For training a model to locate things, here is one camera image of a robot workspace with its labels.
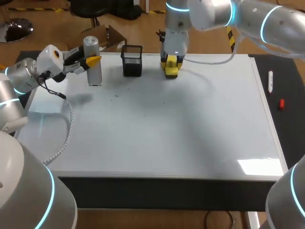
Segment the white table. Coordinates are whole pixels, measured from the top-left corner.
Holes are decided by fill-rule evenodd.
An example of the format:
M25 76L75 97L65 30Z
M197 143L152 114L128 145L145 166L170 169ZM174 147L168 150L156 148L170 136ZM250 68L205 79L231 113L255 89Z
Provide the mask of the white table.
M103 53L100 87L89 87L86 73L47 82L75 117L68 147L49 166L55 175L276 181L287 171L253 58L185 61L175 80L166 80L158 54L142 61L142 76L126 78L119 54ZM69 109L38 88L28 118L18 140L43 161L62 147Z

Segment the cardboard box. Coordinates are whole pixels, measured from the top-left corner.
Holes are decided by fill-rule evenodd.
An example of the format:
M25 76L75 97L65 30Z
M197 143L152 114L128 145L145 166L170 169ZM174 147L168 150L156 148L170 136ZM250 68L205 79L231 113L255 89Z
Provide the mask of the cardboard box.
M105 25L101 25L71 37L66 41L68 50L82 46L82 41L87 36L95 36L99 40L103 52L120 52L122 46L127 44L127 39L109 25L106 31Z

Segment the red marker cap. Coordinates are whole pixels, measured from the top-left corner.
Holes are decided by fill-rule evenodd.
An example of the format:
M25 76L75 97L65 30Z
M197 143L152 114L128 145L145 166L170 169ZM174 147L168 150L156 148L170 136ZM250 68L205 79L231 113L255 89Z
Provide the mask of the red marker cap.
M280 110L283 110L285 108L285 100L284 99L280 99L280 102L278 104L278 108Z

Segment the cable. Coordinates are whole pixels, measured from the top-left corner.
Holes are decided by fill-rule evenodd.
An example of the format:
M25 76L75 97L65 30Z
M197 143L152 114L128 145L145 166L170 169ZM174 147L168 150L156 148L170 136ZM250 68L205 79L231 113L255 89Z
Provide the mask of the cable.
M233 225L235 223L234 219L233 219L233 216L232 214L229 212L229 211L225 211L226 213L228 213L229 217L230 217L230 221L231 221L231 225L229 227L229 229L232 229L233 228ZM208 213L205 215L204 217L204 226L203 226L203 229L208 229L208 226L207 226L207 218L208 216L210 215L211 211L208 211Z
M39 79L42 79L43 82L44 82L44 86L39 82ZM44 165L49 165L53 160L55 160L64 150L65 148L67 147L68 145L68 142L71 138L71 134L72 134L72 129L73 129L73 121L74 121L74 117L73 117L73 108L72 108L72 105L71 103L69 102L69 100L67 99L67 97L62 94L62 93L59 93L59 92L56 92L56 91L53 91L53 90L50 90L46 84L46 79L47 79L47 76L46 75L40 75L39 77L37 77L36 81L37 83L44 89L46 89L50 94L53 94L53 95L57 95L58 97L64 99L68 106L69 106L69 110L70 110L70 126L69 126L69 131L68 131L68 135L67 135L67 138L66 138L66 141L65 143L63 144L63 147L61 148L60 151L58 151L54 156L50 157L49 159L43 161L43 164Z
M266 47L265 45L261 44L257 39L254 39L252 37L249 37L249 38L250 38L250 40L253 41L253 43L255 43L258 47L265 50L269 54L279 56L279 57L284 57L284 58L290 58L290 59L297 59L297 58L305 59L305 54L290 54L290 53L273 51L273 50L269 49L268 47Z
M245 35L241 34L238 39L236 40L236 45L235 45L235 48L233 50L233 53L232 55L230 56L230 58L228 60L225 60L225 61L221 61L221 62L201 62L201 61L194 61L194 60L189 60L189 59L186 59L184 58L184 60L188 61L188 62L192 62L192 63L199 63L199 64L209 64L209 65L216 65L216 64L224 64L224 63L228 63L230 62L234 56L236 55L237 53L237 49L238 49L238 46L239 44L243 41L243 39L245 38Z
M46 166L49 165L53 160L55 160L65 150L65 148L68 145L68 142L69 142L69 140L71 138L72 129L73 129L73 121L74 121L73 109L72 109L72 105L69 102L69 100L65 99L65 101L68 103L69 109L70 109L70 127L69 127L69 132L68 132L66 141L65 141L63 147L61 148L61 150L57 154L55 154L54 156L50 157L48 160L45 160L43 162Z

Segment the black mesh pencil holder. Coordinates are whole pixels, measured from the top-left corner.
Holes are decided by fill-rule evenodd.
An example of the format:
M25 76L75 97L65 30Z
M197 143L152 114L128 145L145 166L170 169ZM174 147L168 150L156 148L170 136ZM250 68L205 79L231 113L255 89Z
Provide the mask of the black mesh pencil holder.
M121 58L124 76L140 77L142 74L142 49L140 45L123 45Z

